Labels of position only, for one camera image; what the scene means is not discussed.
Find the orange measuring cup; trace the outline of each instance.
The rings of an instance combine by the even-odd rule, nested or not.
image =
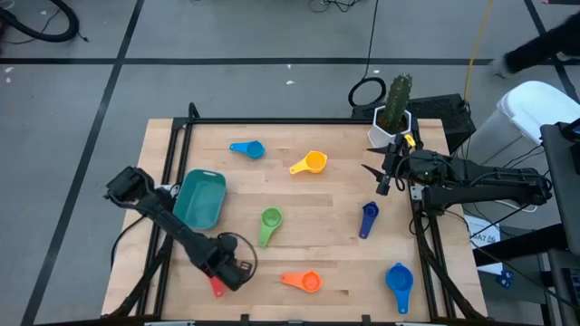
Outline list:
[[[323,152],[311,150],[306,154],[305,158],[290,167],[290,174],[296,174],[302,171],[320,173],[323,171],[324,166],[326,166],[327,159],[328,157]]]
[[[306,273],[282,273],[280,282],[314,293],[323,286],[323,279],[315,271]]]

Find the white container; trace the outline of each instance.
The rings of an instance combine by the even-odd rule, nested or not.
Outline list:
[[[377,115],[380,110],[384,109],[384,105],[374,109],[374,118],[372,119],[372,127],[369,130],[368,136],[371,146],[375,149],[385,147],[395,140],[397,134],[390,134],[377,125]],[[405,117],[407,119],[407,129],[401,134],[405,135],[411,133],[411,113],[405,110]]]
[[[499,100],[497,109],[459,149],[459,156],[477,164],[504,167],[510,160],[525,155],[514,168],[547,171],[546,156],[540,145],[540,127],[559,121],[572,122],[580,117],[580,105],[561,91],[540,81],[527,81]],[[509,163],[512,167],[521,159]]]

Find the yellow measuring cup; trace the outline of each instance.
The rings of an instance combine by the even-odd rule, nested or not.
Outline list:
[[[296,174],[306,170],[312,173],[320,173],[326,165],[327,158],[328,157],[324,153],[317,150],[311,150],[305,158],[290,167],[290,174]]]

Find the floor tile line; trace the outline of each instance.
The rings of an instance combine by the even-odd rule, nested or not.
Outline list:
[[[476,59],[474,65],[487,65],[492,59]],[[0,58],[0,64],[62,64],[99,65],[115,64],[112,58]],[[123,65],[276,65],[276,64],[366,64],[366,58],[123,58]],[[380,65],[454,65],[467,66],[467,58],[371,58],[371,64]],[[543,62],[542,65],[554,65]],[[580,61],[562,62],[580,65]]]
[[[99,109],[95,114],[91,131],[89,132],[89,136],[85,143],[84,150],[82,151],[79,165],[76,169],[76,172],[74,173],[74,178],[72,179],[71,187],[69,189],[66,200],[64,201],[63,211],[61,212],[58,223],[53,233],[53,238],[51,239],[48,251],[46,253],[46,256],[44,257],[42,268],[40,270],[40,273],[38,274],[36,283],[34,284],[32,295],[28,300],[28,304],[26,305],[26,310],[24,311],[24,316],[22,318],[21,325],[25,326],[33,325],[36,319],[36,314],[38,313],[38,310],[42,303],[44,292],[46,291],[46,286],[48,285],[51,274],[53,273],[56,259],[58,258],[58,254],[63,245],[64,235],[66,233],[66,229],[68,228],[69,222],[71,221],[74,206],[79,196],[79,192],[81,191],[82,182],[84,181],[87,168],[89,167],[92,153],[94,151],[97,138],[99,137],[99,132],[101,131],[105,114],[107,113],[107,109],[109,108],[109,103],[111,102],[111,97],[115,89],[115,85],[117,84],[119,74],[121,73],[122,59],[125,57],[129,49],[131,37],[133,36],[133,33],[135,31],[135,26],[137,24],[137,20],[139,19],[141,8],[143,7],[143,2],[144,0],[137,0],[135,7],[133,9],[133,13],[130,17],[127,30],[125,31],[125,35],[121,43],[121,48],[117,55],[117,59],[115,60],[115,64],[112,67],[111,75],[104,89]]]
[[[532,21],[536,26],[537,32],[540,33],[540,35],[545,34],[546,28],[544,27],[544,23],[542,23],[542,18],[537,12],[536,7],[532,3],[532,0],[524,0],[524,3],[526,4],[527,11],[529,12],[530,17],[532,18]],[[564,87],[566,95],[568,95],[570,99],[576,101],[576,103],[580,103],[580,100],[578,99],[578,93],[576,92],[576,88],[572,83],[572,81],[570,81],[570,77],[568,76],[568,73],[564,68],[564,64],[559,60],[557,60],[556,58],[553,58],[552,61],[554,62],[554,68],[556,69],[556,73],[558,75],[558,78],[560,79],[560,82],[562,82],[562,86]]]

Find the blue measuring cup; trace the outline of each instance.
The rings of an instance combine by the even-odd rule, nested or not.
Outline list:
[[[370,202],[362,207],[362,222],[361,230],[359,231],[361,239],[366,239],[369,236],[372,224],[377,218],[377,215],[379,215],[379,207],[377,206],[377,203]]]
[[[413,287],[413,274],[409,268],[401,263],[396,263],[387,272],[385,282],[395,293],[399,313],[407,314],[409,312],[409,297],[411,296],[411,288]]]
[[[264,145],[262,145],[262,143],[257,140],[243,143],[232,143],[231,145],[229,145],[229,149],[233,151],[238,151],[240,153],[244,153],[253,159],[261,158],[262,155],[264,155],[264,152],[266,151]]]

